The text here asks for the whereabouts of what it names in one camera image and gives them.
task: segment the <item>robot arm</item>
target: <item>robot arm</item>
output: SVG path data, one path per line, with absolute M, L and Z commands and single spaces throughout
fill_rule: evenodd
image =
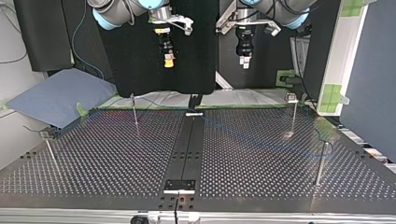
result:
M 257 25 L 266 25 L 266 33 L 276 36 L 282 26 L 299 28 L 309 14 L 309 8 L 318 0 L 234 0 L 217 23 L 217 31 L 227 34 L 235 27 L 238 37 L 236 54 L 240 64 L 249 69 L 254 47 L 252 39 Z M 270 20 L 259 20 L 257 14 L 263 13 Z
M 261 13 L 272 18 L 275 12 L 275 21 L 292 30 L 299 28 L 308 17 L 309 8 L 318 0 L 280 0 L 273 6 L 271 0 L 241 0 L 241 3 L 254 7 Z
M 99 25 L 106 30 L 121 27 L 125 22 L 134 25 L 134 18 L 148 11 L 148 22 L 154 24 L 154 32 L 160 38 L 166 68 L 173 67 L 175 59 L 171 25 L 184 30 L 185 35 L 192 33 L 193 20 L 172 15 L 169 0 L 88 0 L 88 4 Z

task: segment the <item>white wall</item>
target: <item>white wall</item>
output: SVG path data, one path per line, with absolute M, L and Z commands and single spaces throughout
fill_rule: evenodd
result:
M 13 6 L 12 0 L 0 0 Z M 16 16 L 6 8 L 2 9 L 18 27 Z M 25 46 L 19 34 L 0 10 L 0 62 L 19 59 Z M 37 133 L 28 132 L 22 126 L 41 130 L 46 124 L 28 118 L 15 111 L 4 109 L 3 105 L 18 94 L 42 82 L 46 74 L 32 72 L 29 58 L 17 63 L 0 64 L 0 169 L 16 160 L 21 154 L 37 146 L 41 139 Z

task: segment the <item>black backdrop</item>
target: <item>black backdrop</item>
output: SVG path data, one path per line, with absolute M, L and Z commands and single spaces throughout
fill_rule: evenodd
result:
M 217 37 L 215 25 L 219 1 L 173 0 L 174 13 L 194 20 L 191 36 L 173 29 L 177 49 L 175 67 L 163 67 L 158 36 L 148 24 L 148 14 L 135 20 L 135 26 L 106 31 L 101 36 L 119 94 L 128 97 L 157 90 L 210 94 L 215 89 Z

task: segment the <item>wire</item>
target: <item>wire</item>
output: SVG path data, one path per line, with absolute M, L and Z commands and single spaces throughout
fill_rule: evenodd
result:
M 275 18 L 276 18 L 276 3 L 277 3 L 277 0 L 273 0 L 273 5 L 270 7 L 270 10 L 271 9 L 273 9 L 274 10 L 274 13 L 273 13 L 273 21 L 275 20 Z
M 76 34 L 78 33 L 79 28 L 81 27 L 82 23 L 85 21 L 85 18 L 87 17 L 87 3 L 85 0 L 83 0 L 84 2 L 84 14 L 82 15 L 81 21 L 79 22 L 75 32 L 73 33 L 73 37 L 72 37 L 72 50 L 73 53 L 76 55 L 76 57 L 82 61 L 83 63 L 87 64 L 89 67 L 95 69 L 96 71 L 98 71 L 100 73 L 100 75 L 102 76 L 102 79 L 105 79 L 105 74 L 102 72 L 102 70 L 98 67 L 96 67 L 95 65 L 86 62 L 85 60 L 83 60 L 77 53 L 76 51 L 76 46 L 75 46 L 75 42 L 76 42 Z
M 7 20 L 12 24 L 12 26 L 15 28 L 15 30 L 18 31 L 18 33 L 21 33 L 21 30 L 17 27 L 17 25 L 14 24 L 14 22 L 12 22 L 11 18 L 7 15 L 7 13 L 1 7 L 6 7 L 10 11 L 12 11 L 15 15 L 17 15 L 17 11 L 15 10 L 15 8 L 13 6 L 5 3 L 5 2 L 0 2 L 0 9 L 4 13 L 4 15 L 6 16 Z
M 25 53 L 23 54 L 23 56 L 21 56 L 19 59 L 12 60 L 12 61 L 8 61 L 8 62 L 0 62 L 0 64 L 17 63 L 17 62 L 19 62 L 19 61 L 22 61 L 24 58 L 26 58 L 26 56 L 27 56 L 27 51 L 25 51 Z
M 228 20 L 229 20 L 229 21 L 244 21 L 244 20 L 246 20 L 246 19 L 249 19 L 250 17 L 255 16 L 255 15 L 256 15 L 257 13 L 259 13 L 259 12 L 260 12 L 260 11 L 257 10 L 257 11 L 255 11 L 255 12 L 251 13 L 250 15 L 246 16 L 245 18 L 241 18 L 241 19 L 237 19 L 237 20 L 232 20 L 232 19 L 231 19 L 232 17 L 235 16 L 235 13 L 233 13 L 233 15 L 231 15 L 230 18 L 229 18 Z
M 308 95 L 309 99 L 311 100 L 312 105 L 314 106 L 315 110 L 318 111 L 318 108 L 317 108 L 317 106 L 314 103 L 315 100 L 314 100 L 314 98 L 312 98 L 311 94 L 309 94 L 308 88 L 306 87 L 305 81 L 303 79 L 303 75 L 301 74 L 299 57 L 298 57 L 298 48 L 297 48 L 297 35 L 294 36 L 294 54 L 295 54 L 296 61 L 297 61 L 298 75 L 299 75 L 299 78 L 300 78 L 301 82 L 303 83 L 304 91 Z
M 134 11 L 132 10 L 131 2 L 130 1 L 126 1 L 126 2 L 128 4 L 129 12 L 131 13 L 131 20 L 128 21 L 128 23 L 130 25 L 134 25 Z
M 15 113 L 17 113 L 17 111 L 12 111 L 12 112 L 10 112 L 10 113 L 7 113 L 7 114 L 3 115 L 2 117 L 0 117 L 0 119 L 3 119 L 3 118 L 5 118 L 5 117 L 8 117 L 8 116 L 10 116 L 10 115 L 12 115 L 12 114 L 15 114 Z
M 29 131 L 29 132 L 31 132 L 31 133 L 39 133 L 39 131 L 36 131 L 36 130 L 32 130 L 32 129 L 30 129 L 30 128 L 28 128 L 27 126 L 22 126 L 24 129 L 26 129 L 27 131 Z
M 6 18 L 7 18 L 8 21 L 12 24 L 12 26 L 15 28 L 15 30 L 16 30 L 18 33 L 21 33 L 21 31 L 17 28 L 17 26 L 12 22 L 12 20 L 8 17 L 8 15 L 6 14 L 6 12 L 5 12 L 1 7 L 7 7 L 7 8 L 9 8 L 12 12 L 14 12 L 14 13 L 16 14 L 15 8 L 13 8 L 12 6 L 10 6 L 10 5 L 7 4 L 7 3 L 0 2 L 0 9 L 1 9 L 1 11 L 6 15 Z M 0 62 L 0 64 L 16 63 L 16 62 L 22 61 L 24 58 L 26 58 L 26 56 L 27 56 L 27 50 L 24 52 L 23 56 L 21 56 L 20 58 L 15 59 L 15 60 L 11 60 L 11 61 Z

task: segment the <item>perforated metal table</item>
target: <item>perforated metal table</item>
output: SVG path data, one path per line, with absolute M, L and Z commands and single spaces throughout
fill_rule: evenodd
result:
M 395 175 L 326 119 L 203 112 L 138 111 L 138 126 L 130 110 L 93 112 L 51 143 L 56 161 L 41 145 L 0 171 L 0 223 L 10 208 L 396 215 Z M 194 180 L 195 194 L 164 194 L 167 180 Z

